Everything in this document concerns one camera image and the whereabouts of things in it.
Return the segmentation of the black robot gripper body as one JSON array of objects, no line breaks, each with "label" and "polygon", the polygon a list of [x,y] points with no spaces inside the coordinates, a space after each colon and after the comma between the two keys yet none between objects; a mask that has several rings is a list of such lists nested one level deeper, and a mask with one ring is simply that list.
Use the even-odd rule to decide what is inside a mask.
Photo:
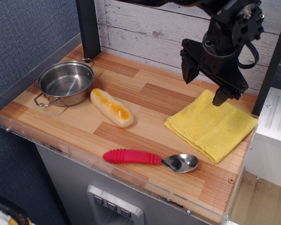
[{"label": "black robot gripper body", "polygon": [[213,45],[209,41],[203,43],[184,39],[181,57],[191,58],[198,66],[199,73],[207,76],[219,87],[227,85],[231,88],[230,99],[239,100],[248,89],[248,83],[237,65],[237,53],[221,56],[212,52]]}]

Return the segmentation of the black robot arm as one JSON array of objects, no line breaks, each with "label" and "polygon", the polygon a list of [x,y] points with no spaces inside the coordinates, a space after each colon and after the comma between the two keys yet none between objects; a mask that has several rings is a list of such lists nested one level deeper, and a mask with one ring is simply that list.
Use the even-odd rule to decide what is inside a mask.
[{"label": "black robot arm", "polygon": [[184,7],[198,7],[210,17],[202,42],[182,41],[182,74],[186,83],[203,73],[219,88],[213,105],[239,100],[248,89],[240,69],[250,69],[259,60],[252,44],[264,32],[264,14],[259,0],[175,0]]}]

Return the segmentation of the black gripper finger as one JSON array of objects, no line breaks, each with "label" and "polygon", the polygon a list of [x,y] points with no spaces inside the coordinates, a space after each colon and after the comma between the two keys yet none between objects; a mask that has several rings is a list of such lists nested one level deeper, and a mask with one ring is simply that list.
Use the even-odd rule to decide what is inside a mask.
[{"label": "black gripper finger", "polygon": [[183,79],[186,82],[186,84],[192,82],[199,74],[199,69],[197,64],[187,56],[182,57],[181,68],[182,68]]},{"label": "black gripper finger", "polygon": [[214,106],[221,106],[223,103],[225,103],[231,95],[231,88],[227,85],[222,85],[219,87],[219,89],[216,91],[214,99],[213,99],[213,105]]}]

